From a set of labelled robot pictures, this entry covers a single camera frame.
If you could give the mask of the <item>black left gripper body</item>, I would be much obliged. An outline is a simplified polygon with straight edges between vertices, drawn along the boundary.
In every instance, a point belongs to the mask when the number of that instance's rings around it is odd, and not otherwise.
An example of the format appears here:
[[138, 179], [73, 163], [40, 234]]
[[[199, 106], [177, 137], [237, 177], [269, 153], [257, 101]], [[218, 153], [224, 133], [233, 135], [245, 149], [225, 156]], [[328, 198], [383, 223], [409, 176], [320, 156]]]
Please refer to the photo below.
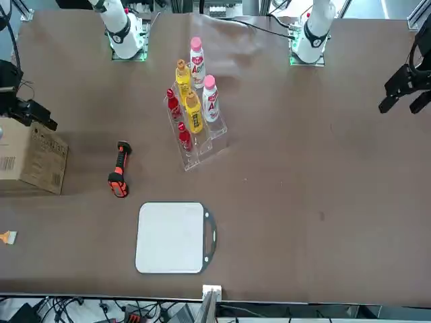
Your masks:
[[416, 90], [430, 89], [430, 24], [423, 24], [416, 34], [413, 53], [417, 48], [422, 56], [422, 62], [417, 67], [413, 65], [414, 85]]

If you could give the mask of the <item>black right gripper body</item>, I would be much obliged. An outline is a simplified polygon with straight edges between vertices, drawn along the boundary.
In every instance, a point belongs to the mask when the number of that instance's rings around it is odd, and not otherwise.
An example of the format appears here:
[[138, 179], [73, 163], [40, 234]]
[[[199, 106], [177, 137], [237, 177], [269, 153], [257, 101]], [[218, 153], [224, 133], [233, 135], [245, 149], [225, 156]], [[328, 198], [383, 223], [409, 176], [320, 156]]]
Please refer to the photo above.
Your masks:
[[22, 70], [9, 61], [1, 60], [1, 115], [8, 115], [17, 106], [17, 92]]

